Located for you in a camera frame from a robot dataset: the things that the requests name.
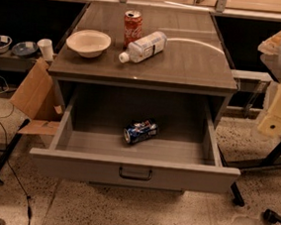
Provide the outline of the white paper bowl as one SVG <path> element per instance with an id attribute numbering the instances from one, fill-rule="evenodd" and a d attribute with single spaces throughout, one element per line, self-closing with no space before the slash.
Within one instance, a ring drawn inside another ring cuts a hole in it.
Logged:
<path id="1" fill-rule="evenodd" d="M 111 38 L 100 31 L 81 30 L 66 39 L 66 45 L 82 57 L 96 57 L 111 44 Z"/>

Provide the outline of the black tripod leg left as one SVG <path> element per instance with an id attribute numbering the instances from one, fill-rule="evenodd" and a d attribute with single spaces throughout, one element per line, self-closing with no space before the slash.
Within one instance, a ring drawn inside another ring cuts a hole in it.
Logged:
<path id="1" fill-rule="evenodd" d="M 0 156 L 0 171 L 2 167 L 8 163 L 10 155 L 13 153 L 14 149 L 16 148 L 17 144 L 21 140 L 22 134 L 20 131 L 17 131 L 15 136 L 13 136 L 11 142 L 5 147 L 4 152 Z"/>

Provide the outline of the white paper cup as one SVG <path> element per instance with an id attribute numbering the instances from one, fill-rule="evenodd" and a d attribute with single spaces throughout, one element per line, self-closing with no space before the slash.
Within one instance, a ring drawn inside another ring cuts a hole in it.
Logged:
<path id="1" fill-rule="evenodd" d="M 50 39 L 42 39 L 37 42 L 39 49 L 41 50 L 42 56 L 45 60 L 53 60 L 53 48 Z"/>

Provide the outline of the clear plastic water bottle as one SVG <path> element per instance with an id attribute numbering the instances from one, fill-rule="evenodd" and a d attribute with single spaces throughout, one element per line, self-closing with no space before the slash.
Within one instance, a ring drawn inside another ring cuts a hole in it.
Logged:
<path id="1" fill-rule="evenodd" d="M 157 55 L 167 45 L 167 37 L 163 32 L 153 32 L 150 35 L 141 37 L 135 42 L 130 42 L 127 49 L 119 54 L 121 63 L 132 61 L 138 63 L 150 56 Z"/>

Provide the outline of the blue pepsi can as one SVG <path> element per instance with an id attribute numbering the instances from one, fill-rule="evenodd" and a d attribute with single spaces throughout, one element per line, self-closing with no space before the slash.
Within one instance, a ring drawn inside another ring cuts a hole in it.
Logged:
<path id="1" fill-rule="evenodd" d="M 137 142 L 154 138 L 158 134 L 158 125 L 154 119 L 145 119 L 143 121 L 133 121 L 123 129 L 124 139 L 129 145 Z"/>

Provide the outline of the red coca-cola can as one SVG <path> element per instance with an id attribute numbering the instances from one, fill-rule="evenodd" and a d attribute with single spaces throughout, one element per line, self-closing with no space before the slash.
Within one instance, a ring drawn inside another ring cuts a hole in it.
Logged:
<path id="1" fill-rule="evenodd" d="M 124 44 L 126 48 L 130 42 L 135 42 L 142 35 L 142 16 L 141 12 L 136 10 L 126 11 L 124 16 Z"/>

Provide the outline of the grey open drawer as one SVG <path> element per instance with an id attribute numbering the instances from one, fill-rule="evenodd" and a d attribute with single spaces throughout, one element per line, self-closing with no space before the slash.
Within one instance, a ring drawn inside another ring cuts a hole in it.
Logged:
<path id="1" fill-rule="evenodd" d="M 154 119 L 158 134 L 129 145 L 123 129 Z M 85 182 L 222 193 L 240 175 L 225 168 L 204 95 L 81 84 L 47 149 L 31 149 L 45 175 Z M 152 171 L 126 180 L 119 168 Z"/>

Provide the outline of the black stand leg right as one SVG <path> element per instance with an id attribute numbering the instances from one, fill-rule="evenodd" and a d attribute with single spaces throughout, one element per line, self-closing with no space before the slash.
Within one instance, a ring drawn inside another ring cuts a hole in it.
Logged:
<path id="1" fill-rule="evenodd" d="M 227 162 L 221 150 L 219 150 L 224 167 L 245 169 L 281 169 L 281 141 L 264 159 Z"/>

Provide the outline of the grey cabinet with counter top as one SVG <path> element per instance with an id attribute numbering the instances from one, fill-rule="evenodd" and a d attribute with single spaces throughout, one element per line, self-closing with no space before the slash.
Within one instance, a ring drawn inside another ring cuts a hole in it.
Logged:
<path id="1" fill-rule="evenodd" d="M 119 54 L 124 51 L 124 14 L 131 9 L 141 12 L 143 32 L 147 35 L 163 32 L 167 45 L 145 60 L 122 63 Z M 82 58 L 64 47 L 49 73 L 59 80 L 151 86 L 212 95 L 221 98 L 212 102 L 213 119 L 218 121 L 237 86 L 212 18 L 207 11 L 187 8 L 92 2 L 76 28 L 102 31 L 112 43 L 95 58 Z"/>

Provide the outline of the blue bowl on shelf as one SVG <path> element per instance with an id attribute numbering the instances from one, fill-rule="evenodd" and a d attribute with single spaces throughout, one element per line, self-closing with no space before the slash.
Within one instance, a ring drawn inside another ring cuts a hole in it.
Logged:
<path id="1" fill-rule="evenodd" d="M 11 53 L 20 58 L 32 57 L 39 50 L 39 47 L 36 43 L 31 41 L 17 43 L 12 47 Z"/>

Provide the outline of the brown cardboard box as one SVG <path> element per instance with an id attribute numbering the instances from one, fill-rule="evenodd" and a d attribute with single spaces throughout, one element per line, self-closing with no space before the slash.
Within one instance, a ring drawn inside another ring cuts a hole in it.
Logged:
<path id="1" fill-rule="evenodd" d="M 39 58 L 10 99 L 30 122 L 20 132 L 54 136 L 64 114 L 64 101 L 56 81 L 48 73 L 49 64 Z"/>

